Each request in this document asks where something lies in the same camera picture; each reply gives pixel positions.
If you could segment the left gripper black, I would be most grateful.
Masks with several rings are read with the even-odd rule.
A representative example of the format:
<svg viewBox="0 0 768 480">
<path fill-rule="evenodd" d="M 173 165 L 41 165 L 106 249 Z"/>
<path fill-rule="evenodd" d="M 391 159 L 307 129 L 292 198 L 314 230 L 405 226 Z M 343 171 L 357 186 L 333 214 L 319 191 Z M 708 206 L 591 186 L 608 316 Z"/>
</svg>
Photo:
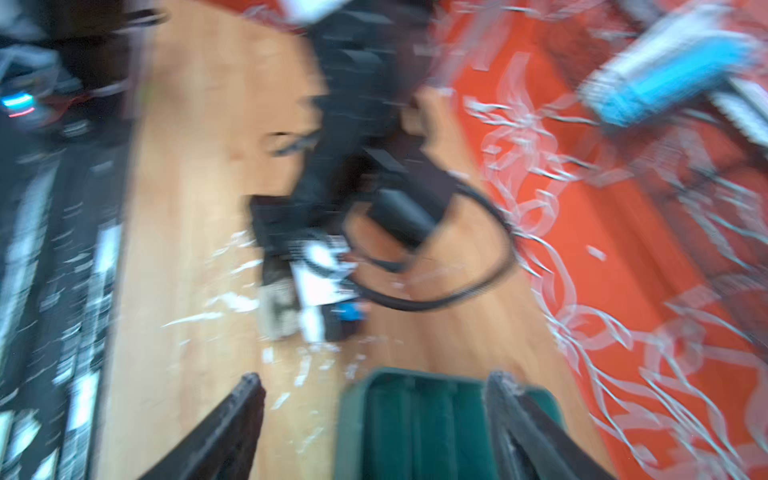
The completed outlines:
<svg viewBox="0 0 768 480">
<path fill-rule="evenodd" d="M 262 251 L 262 335 L 282 340 L 302 333 L 310 343 L 337 342 L 358 330 L 365 302 L 399 311 L 444 305 L 378 292 L 357 272 L 360 262 L 393 274 L 409 270 L 458 195 L 458 183 L 426 155 L 424 142 L 371 139 L 342 156 L 336 171 L 312 169 L 314 137 L 270 150 L 273 157 L 301 153 L 302 171 L 289 194 L 248 200 Z"/>
</svg>

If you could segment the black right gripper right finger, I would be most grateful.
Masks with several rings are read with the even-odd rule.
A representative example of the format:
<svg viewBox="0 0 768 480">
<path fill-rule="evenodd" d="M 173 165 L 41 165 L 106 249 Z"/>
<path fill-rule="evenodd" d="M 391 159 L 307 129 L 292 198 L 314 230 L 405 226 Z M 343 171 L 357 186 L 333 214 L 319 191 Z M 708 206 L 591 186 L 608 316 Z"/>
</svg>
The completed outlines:
<svg viewBox="0 0 768 480">
<path fill-rule="evenodd" d="M 493 371 L 484 386 L 490 442 L 501 479 L 610 479 L 569 436 L 546 389 Z"/>
</svg>

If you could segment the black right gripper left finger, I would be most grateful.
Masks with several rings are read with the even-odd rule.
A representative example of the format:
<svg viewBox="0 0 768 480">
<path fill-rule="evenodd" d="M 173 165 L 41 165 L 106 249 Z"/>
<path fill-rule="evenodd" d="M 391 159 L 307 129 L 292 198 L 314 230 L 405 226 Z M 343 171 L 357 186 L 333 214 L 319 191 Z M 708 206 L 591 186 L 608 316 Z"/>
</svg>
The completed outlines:
<svg viewBox="0 0 768 480">
<path fill-rule="evenodd" d="M 263 425 L 265 398 L 259 375 L 243 375 L 231 393 L 142 478 L 247 479 Z"/>
</svg>

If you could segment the green compartment tray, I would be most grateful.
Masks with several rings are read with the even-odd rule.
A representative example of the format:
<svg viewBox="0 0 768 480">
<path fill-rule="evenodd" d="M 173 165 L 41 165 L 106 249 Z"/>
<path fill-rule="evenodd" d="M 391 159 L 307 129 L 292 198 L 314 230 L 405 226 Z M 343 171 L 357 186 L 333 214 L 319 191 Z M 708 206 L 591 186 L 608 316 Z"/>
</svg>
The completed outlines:
<svg viewBox="0 0 768 480">
<path fill-rule="evenodd" d="M 340 396 L 336 479 L 564 479 L 560 463 L 514 445 L 498 466 L 480 379 L 379 368 Z"/>
</svg>

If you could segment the blue white box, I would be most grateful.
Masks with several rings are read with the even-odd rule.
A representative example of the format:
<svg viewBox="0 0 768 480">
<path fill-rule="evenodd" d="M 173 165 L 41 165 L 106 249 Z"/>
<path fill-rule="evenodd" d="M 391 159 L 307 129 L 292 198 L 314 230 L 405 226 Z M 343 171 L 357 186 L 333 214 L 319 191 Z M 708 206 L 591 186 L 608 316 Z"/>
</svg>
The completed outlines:
<svg viewBox="0 0 768 480">
<path fill-rule="evenodd" d="M 745 71 L 759 42 L 724 27 L 730 12 L 704 3 L 663 16 L 593 71 L 579 86 L 580 99 L 603 123 L 627 128 Z"/>
</svg>

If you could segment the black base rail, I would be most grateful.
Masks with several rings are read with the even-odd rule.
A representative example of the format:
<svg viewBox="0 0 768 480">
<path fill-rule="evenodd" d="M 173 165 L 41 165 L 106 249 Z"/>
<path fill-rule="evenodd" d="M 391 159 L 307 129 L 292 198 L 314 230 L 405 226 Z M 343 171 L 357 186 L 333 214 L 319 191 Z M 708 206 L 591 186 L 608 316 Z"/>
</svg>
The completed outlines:
<svg viewBox="0 0 768 480">
<path fill-rule="evenodd" d="M 1 5 L 1 475 L 86 479 L 156 1 Z"/>
</svg>

